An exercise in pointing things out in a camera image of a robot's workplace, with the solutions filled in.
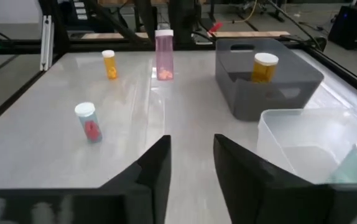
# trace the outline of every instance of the cable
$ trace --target cable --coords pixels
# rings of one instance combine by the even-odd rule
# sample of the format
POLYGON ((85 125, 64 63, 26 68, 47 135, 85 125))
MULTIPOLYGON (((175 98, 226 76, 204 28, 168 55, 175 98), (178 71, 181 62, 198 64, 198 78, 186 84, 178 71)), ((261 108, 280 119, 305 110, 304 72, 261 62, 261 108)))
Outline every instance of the cable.
POLYGON ((232 23, 232 24, 234 24, 234 23, 236 23, 236 22, 246 22, 246 21, 248 21, 248 20, 253 16, 253 13, 254 13, 254 11, 256 10, 256 7, 257 7, 257 0, 254 0, 252 12, 251 12, 250 15, 248 16, 248 18, 243 19, 243 20, 239 20, 239 21, 235 21, 235 20, 232 20, 232 21, 222 21, 222 23, 232 23))
POLYGON ((209 37, 206 36, 205 34, 201 34, 201 33, 197 32, 197 31, 193 31, 192 33, 193 33, 193 34, 196 34, 196 35, 198 35, 198 36, 200 36, 200 37, 203 37, 203 38, 205 38, 206 40, 209 40, 209 41, 212 42, 212 43, 215 42, 214 40, 212 40, 211 38, 209 38, 209 37))
POLYGON ((299 22, 300 25, 303 25, 303 26, 307 26, 317 32, 321 32, 322 34, 325 34, 325 35, 328 35, 329 34, 329 31, 327 31, 325 28, 323 28, 322 26, 319 26, 319 25, 312 25, 312 24, 309 24, 308 22, 299 22))
POLYGON ((0 36, 4 37, 6 40, 12 43, 12 40, 8 36, 4 35, 2 32, 0 32, 0 36))
POLYGON ((284 15, 288 20, 292 21, 301 31, 303 31, 313 42, 315 43, 316 47, 318 47, 318 50, 322 51, 322 48, 320 44, 318 43, 315 38, 309 34, 298 22, 296 22, 294 19, 292 19, 286 12, 284 12, 280 7, 278 7, 276 4, 274 4, 271 0, 266 0, 270 5, 272 5, 275 9, 277 9, 282 15, 284 15))

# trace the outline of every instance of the clear plastic bin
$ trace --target clear plastic bin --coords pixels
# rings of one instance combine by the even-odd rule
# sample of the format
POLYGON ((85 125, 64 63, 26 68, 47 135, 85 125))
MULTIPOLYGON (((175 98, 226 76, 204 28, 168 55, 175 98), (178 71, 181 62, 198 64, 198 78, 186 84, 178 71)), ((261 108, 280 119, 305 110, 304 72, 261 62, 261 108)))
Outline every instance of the clear plastic bin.
POLYGON ((347 110, 267 110, 257 154, 311 182, 330 182, 357 143, 357 116, 347 110))

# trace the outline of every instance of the computer tower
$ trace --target computer tower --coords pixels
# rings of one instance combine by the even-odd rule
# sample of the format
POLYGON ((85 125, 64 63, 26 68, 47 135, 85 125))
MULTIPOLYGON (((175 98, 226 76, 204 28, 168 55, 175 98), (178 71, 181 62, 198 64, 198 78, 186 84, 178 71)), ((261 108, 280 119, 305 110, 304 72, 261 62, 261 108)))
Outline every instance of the computer tower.
POLYGON ((357 49, 357 7, 342 6, 329 33, 328 40, 344 47, 357 49))

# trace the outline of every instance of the transparent container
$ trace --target transparent container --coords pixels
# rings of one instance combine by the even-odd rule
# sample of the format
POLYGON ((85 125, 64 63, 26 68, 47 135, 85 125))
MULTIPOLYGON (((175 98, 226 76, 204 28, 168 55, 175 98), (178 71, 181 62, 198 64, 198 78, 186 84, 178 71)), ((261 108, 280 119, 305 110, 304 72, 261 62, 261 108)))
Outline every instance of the transparent container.
POLYGON ((313 184, 332 183, 357 143, 357 116, 347 110, 267 110, 258 128, 257 154, 313 184))
POLYGON ((158 80, 173 79, 173 30, 155 31, 156 72, 158 80))
POLYGON ((84 102, 75 107, 75 113, 85 131, 87 140, 91 143, 100 142, 103 139, 93 103, 84 102))
POLYGON ((113 50, 104 50, 102 51, 102 55, 104 58, 104 64, 106 69, 106 75, 109 79, 115 79, 118 77, 118 73, 116 71, 116 63, 115 63, 115 51, 113 50))

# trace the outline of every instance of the metal frame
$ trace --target metal frame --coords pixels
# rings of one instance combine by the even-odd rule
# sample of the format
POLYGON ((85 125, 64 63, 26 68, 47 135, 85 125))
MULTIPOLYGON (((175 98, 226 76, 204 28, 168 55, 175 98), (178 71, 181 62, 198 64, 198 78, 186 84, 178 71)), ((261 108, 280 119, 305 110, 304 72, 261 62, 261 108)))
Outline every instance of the metal frame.
POLYGON ((53 22, 53 38, 55 38, 54 51, 58 54, 64 54, 68 51, 70 41, 68 32, 63 24, 62 15, 58 8, 57 0, 39 0, 43 16, 51 16, 53 22))
POLYGON ((42 50, 40 53, 40 71, 47 71, 52 66, 54 47, 54 23, 52 16, 43 16, 42 50))
POLYGON ((215 0, 210 0, 210 12, 209 12, 209 18, 212 22, 216 22, 215 18, 215 5, 216 2, 215 0))

